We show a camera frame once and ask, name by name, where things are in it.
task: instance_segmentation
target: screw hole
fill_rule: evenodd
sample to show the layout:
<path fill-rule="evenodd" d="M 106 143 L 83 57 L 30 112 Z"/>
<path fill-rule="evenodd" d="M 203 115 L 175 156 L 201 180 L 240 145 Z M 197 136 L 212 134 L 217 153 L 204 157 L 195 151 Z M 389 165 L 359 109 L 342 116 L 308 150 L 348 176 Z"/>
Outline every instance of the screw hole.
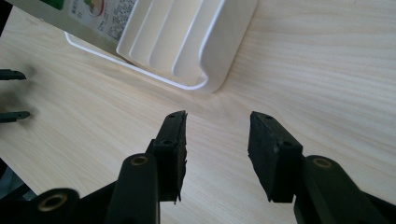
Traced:
<path fill-rule="evenodd" d="M 134 160 L 134 162 L 136 162 L 136 163 L 142 163 L 142 162 L 144 162 L 144 161 L 145 161 L 145 159 L 143 159 L 143 158 L 141 158 L 141 157 L 136 158 L 136 160 Z"/>
<path fill-rule="evenodd" d="M 170 141 L 170 140 L 164 140 L 163 143 L 164 143 L 165 145 L 167 145 L 167 146 L 172 145 L 172 141 Z"/>
<path fill-rule="evenodd" d="M 61 198 L 51 198 L 46 202 L 46 206 L 55 206 L 56 204 L 61 202 Z"/>

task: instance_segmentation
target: printed label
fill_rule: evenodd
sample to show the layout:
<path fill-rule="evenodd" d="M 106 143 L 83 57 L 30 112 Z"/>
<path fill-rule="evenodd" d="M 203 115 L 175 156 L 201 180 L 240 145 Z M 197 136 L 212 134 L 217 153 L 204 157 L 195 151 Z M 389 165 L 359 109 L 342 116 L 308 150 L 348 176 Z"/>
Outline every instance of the printed label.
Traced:
<path fill-rule="evenodd" d="M 118 43 L 136 0 L 72 0 L 69 16 Z"/>

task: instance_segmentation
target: wooden table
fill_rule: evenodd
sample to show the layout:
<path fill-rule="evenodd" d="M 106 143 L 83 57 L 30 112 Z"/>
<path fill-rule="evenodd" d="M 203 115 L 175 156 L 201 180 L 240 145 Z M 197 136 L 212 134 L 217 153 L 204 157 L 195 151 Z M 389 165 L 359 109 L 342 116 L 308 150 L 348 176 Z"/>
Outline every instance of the wooden table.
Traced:
<path fill-rule="evenodd" d="M 396 203 L 396 2 L 261 0 L 222 88 L 181 91 L 70 46 L 64 33 L 14 8 L 0 67 L 0 157 L 36 193 L 80 196 L 114 181 L 164 117 L 187 110 L 182 203 L 163 223 L 294 223 L 268 203 L 248 158 L 249 114 L 277 118 L 305 155 L 338 161 L 364 191 Z"/>

